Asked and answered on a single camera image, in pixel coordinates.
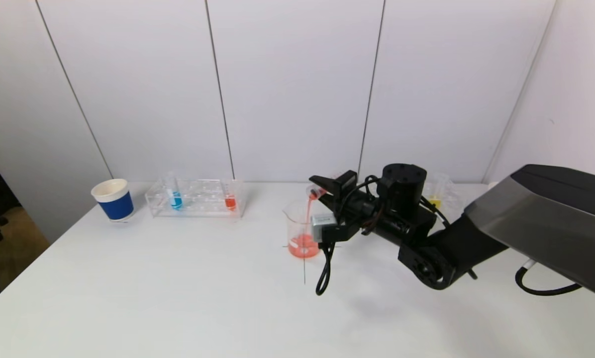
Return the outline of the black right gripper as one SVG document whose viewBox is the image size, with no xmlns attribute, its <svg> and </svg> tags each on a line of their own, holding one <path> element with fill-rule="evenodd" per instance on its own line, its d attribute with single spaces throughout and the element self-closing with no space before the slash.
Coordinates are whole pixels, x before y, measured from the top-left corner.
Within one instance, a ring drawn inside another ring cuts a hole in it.
<svg viewBox="0 0 595 358">
<path fill-rule="evenodd" d="M 358 183 L 358 173 L 348 170 L 337 179 L 315 175 L 309 177 L 309 181 L 312 184 L 308 187 L 308 193 L 321 194 L 318 201 L 325 207 L 332 208 L 332 213 L 337 222 L 342 222 L 344 208 L 352 195 L 361 188 L 377 183 L 379 178 L 370 175 L 363 182 Z"/>
</svg>

